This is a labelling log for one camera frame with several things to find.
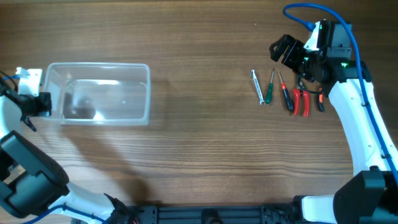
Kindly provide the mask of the small silver wrench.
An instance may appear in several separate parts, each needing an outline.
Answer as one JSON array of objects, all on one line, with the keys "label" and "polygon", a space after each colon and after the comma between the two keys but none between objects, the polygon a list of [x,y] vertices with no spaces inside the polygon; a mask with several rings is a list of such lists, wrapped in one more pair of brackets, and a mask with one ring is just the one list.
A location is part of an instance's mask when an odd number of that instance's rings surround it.
[{"label": "small silver wrench", "polygon": [[251,76],[251,78],[252,78],[252,80],[254,82],[254,87],[256,89],[256,92],[257,92],[257,95],[258,95],[258,98],[259,98],[259,104],[260,105],[264,105],[265,104],[265,100],[264,100],[264,97],[262,95],[261,87],[260,87],[260,84],[258,82],[258,79],[257,79],[257,76],[256,76],[256,73],[255,73],[254,69],[251,70],[250,76]]}]

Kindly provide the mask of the red black handled screwdriver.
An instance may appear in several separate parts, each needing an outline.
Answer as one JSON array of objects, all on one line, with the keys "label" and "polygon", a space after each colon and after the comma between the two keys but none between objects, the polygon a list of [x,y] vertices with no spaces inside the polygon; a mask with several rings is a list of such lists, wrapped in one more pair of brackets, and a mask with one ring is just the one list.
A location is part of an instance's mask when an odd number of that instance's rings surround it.
[{"label": "red black handled screwdriver", "polygon": [[279,80],[280,80],[280,84],[281,84],[281,88],[282,88],[282,95],[284,97],[284,101],[285,101],[285,105],[286,108],[290,111],[293,112],[294,111],[294,105],[293,102],[290,98],[290,94],[289,94],[289,90],[287,89],[283,79],[282,79],[282,75],[280,72],[278,72],[279,74]]}]

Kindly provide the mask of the orange black needle-nose pliers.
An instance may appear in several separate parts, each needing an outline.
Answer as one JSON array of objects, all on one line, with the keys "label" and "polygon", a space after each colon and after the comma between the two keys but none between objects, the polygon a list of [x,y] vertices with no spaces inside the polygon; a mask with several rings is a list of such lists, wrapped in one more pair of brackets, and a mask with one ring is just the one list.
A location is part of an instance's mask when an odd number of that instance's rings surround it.
[{"label": "orange black needle-nose pliers", "polygon": [[324,112],[325,111],[325,107],[324,107],[324,104],[323,104],[324,95],[323,95],[322,86],[319,86],[318,87],[318,91],[314,92],[313,94],[315,95],[315,100],[316,100],[316,103],[317,103],[318,111],[319,112]]}]

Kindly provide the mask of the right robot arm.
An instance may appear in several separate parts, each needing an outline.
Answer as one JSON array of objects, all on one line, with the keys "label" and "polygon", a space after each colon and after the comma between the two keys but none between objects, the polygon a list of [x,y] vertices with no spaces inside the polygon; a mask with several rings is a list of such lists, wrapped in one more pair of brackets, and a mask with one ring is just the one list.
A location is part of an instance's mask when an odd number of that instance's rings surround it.
[{"label": "right robot arm", "polygon": [[283,35],[271,44],[270,56],[299,78],[318,82],[341,121],[353,161],[353,178],[337,192],[297,196],[293,222],[396,223],[397,149],[386,129],[364,62],[351,59],[352,26],[319,21],[301,42]]}]

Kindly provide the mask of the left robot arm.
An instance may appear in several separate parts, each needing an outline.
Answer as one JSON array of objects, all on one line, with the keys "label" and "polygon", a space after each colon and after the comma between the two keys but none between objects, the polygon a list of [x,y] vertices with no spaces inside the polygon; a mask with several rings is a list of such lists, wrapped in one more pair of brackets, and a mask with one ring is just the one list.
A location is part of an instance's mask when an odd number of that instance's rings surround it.
[{"label": "left robot arm", "polygon": [[21,124],[35,131],[30,118],[51,110],[49,92],[20,94],[1,81],[1,207],[17,218],[33,215],[31,223],[50,214],[72,223],[135,223],[125,204],[71,183],[59,163],[22,135]]}]

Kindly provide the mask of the green handled screwdriver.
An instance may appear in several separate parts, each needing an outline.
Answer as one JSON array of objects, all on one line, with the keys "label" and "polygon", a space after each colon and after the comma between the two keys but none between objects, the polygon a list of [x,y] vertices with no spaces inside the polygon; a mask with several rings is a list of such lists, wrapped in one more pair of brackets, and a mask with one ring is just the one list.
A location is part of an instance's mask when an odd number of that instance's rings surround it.
[{"label": "green handled screwdriver", "polygon": [[271,74],[271,79],[270,79],[270,82],[269,82],[269,85],[268,85],[268,89],[267,89],[267,94],[266,94],[265,102],[266,102],[267,105],[270,104],[271,101],[272,101],[272,93],[273,93],[273,87],[274,87],[274,84],[273,84],[274,74],[275,74],[275,70],[273,69],[272,70],[272,74]]}]

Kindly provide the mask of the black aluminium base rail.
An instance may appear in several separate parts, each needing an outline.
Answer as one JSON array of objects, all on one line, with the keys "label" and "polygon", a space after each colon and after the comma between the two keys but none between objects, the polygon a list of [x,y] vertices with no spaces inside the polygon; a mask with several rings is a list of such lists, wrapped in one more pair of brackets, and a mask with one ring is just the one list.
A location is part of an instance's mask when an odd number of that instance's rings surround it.
[{"label": "black aluminium base rail", "polygon": [[215,207],[131,206],[142,224],[289,224],[287,210],[272,205]]}]

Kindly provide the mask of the clear plastic container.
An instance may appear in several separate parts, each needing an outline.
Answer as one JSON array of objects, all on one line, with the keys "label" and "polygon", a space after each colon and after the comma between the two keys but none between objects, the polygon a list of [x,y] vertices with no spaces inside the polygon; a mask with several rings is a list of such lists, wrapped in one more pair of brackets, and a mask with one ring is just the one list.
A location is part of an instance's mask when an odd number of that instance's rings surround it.
[{"label": "clear plastic container", "polygon": [[64,125],[147,126],[150,68],[143,63],[57,62],[47,67],[43,91]]}]

